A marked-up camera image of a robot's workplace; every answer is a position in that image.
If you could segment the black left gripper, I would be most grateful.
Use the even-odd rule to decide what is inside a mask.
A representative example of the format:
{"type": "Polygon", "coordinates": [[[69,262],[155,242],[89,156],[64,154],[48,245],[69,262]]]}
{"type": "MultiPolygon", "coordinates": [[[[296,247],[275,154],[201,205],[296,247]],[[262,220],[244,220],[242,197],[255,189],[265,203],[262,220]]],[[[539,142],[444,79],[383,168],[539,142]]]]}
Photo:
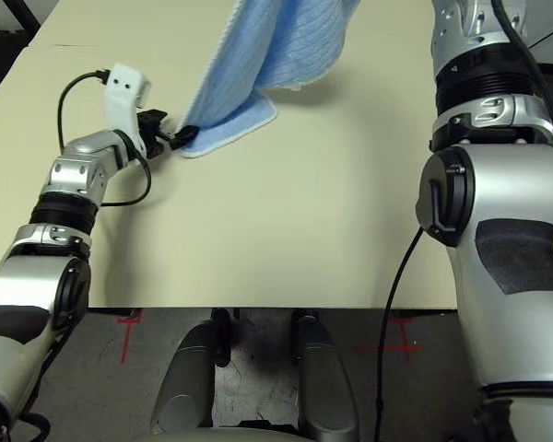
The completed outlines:
{"type": "Polygon", "coordinates": [[[185,125],[175,136],[165,132],[161,125],[168,113],[163,110],[144,110],[137,114],[137,123],[140,136],[146,149],[146,157],[158,157],[164,151],[164,143],[171,150],[181,149],[197,137],[199,127],[185,125]]]}

